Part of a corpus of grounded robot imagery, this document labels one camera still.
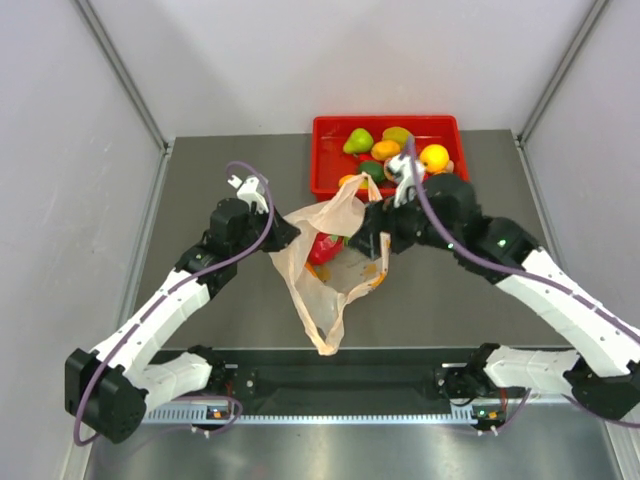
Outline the red strawberry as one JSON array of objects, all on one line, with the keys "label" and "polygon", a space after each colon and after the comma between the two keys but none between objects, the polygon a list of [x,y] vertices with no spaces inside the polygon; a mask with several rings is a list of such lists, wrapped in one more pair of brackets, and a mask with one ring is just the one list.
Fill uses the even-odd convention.
[{"label": "red strawberry", "polygon": [[344,248],[344,238],[320,232],[316,235],[307,262],[313,266],[324,265],[332,261]]}]

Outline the translucent banana print plastic bag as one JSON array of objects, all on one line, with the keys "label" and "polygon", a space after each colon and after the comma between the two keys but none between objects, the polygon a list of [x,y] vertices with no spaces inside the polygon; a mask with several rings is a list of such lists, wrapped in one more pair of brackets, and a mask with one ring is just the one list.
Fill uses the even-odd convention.
[{"label": "translucent banana print plastic bag", "polygon": [[389,236],[382,256],[371,260],[346,246],[332,261],[315,269],[319,278],[306,270],[307,256],[316,235],[324,232],[349,239],[361,226],[365,203],[357,195],[365,183],[366,199],[375,202],[382,195],[371,177],[355,175],[329,201],[316,203],[284,219],[301,233],[286,249],[270,255],[283,278],[304,330],[317,352],[335,354],[344,337],[344,310],[347,305],[374,291],[386,279],[389,269]]}]

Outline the orange fruit taken from bag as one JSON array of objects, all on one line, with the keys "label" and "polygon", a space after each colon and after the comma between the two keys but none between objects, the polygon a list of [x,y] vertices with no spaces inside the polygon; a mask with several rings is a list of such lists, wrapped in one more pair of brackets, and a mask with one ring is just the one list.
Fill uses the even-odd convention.
[{"label": "orange fruit taken from bag", "polygon": [[370,154],[376,161],[385,161],[400,154],[401,151],[402,146],[394,140],[381,140],[373,145]]}]

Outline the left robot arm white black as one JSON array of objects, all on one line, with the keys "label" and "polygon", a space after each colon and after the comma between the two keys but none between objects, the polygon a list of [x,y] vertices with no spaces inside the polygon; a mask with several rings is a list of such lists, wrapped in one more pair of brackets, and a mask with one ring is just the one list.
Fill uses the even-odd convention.
[{"label": "left robot arm white black", "polygon": [[184,394],[220,394],[227,374],[208,348],[190,348],[164,364],[151,361],[235,277],[240,260],[254,252],[280,252],[299,234],[272,207],[236,198],[220,201],[201,239],[180,256],[149,300],[109,338],[67,357],[64,408],[74,425],[86,425],[118,444],[147,413]]}]

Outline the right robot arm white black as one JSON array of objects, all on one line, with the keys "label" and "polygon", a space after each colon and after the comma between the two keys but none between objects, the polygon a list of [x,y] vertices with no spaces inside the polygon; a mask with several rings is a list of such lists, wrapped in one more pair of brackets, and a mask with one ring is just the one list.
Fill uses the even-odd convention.
[{"label": "right robot arm white black", "polygon": [[371,259],[385,248],[449,250],[462,268],[519,300],[571,346],[530,350],[485,343],[455,373],[450,392],[481,397],[499,388],[538,390],[617,424],[638,407],[638,329],[584,291],[518,223],[483,214],[473,186],[457,175],[426,179],[409,201],[368,203],[349,245]]}]

